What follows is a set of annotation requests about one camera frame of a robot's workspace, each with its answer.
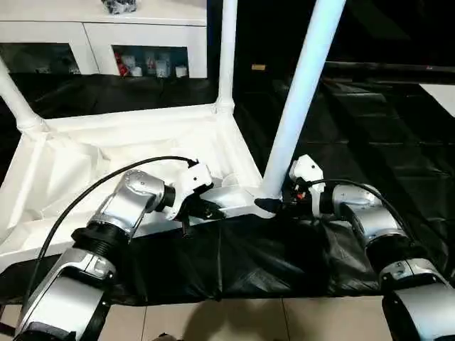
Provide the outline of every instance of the white pvc pipe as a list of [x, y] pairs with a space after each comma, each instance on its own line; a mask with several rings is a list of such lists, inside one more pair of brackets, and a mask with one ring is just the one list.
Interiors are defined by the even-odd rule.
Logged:
[[232, 114], [232, 84], [234, 79], [235, 31], [237, 28], [237, 0], [223, 1], [223, 24], [221, 28], [220, 81], [218, 86], [217, 111]]
[[346, 0], [317, 0], [260, 187], [278, 198]]
[[0, 58], [0, 97], [16, 117], [16, 125], [20, 131], [45, 127], [44, 121], [28, 105], [25, 98], [8, 74], [8, 68]]

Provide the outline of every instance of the floor tile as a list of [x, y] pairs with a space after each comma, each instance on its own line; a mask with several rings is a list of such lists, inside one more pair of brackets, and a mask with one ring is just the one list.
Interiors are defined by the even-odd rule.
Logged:
[[223, 300], [147, 307], [143, 341], [286, 341], [281, 300]]
[[141, 341], [145, 307], [113, 305], [99, 341]]
[[391, 340], [382, 297], [284, 299], [291, 341]]
[[[21, 305], [7, 305], [1, 316], [1, 321], [11, 327], [16, 327], [19, 314], [21, 313], [21, 307]], [[12, 337], [6, 335], [0, 335], [0, 341], [10, 341], [12, 339]]]

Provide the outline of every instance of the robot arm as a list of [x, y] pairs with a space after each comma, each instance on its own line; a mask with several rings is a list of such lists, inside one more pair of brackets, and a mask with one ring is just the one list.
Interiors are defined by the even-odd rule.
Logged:
[[97, 340], [120, 254], [146, 213], [172, 220], [195, 190], [212, 185], [207, 167], [190, 167], [172, 185], [140, 170], [126, 172], [25, 303], [15, 340]]
[[309, 156], [294, 163], [290, 177], [300, 198], [311, 197], [313, 215], [351, 224], [378, 275], [384, 294], [382, 309], [393, 339], [453, 340], [455, 291], [381, 201], [353, 185], [318, 186], [303, 193], [302, 181], [322, 178], [321, 169]]

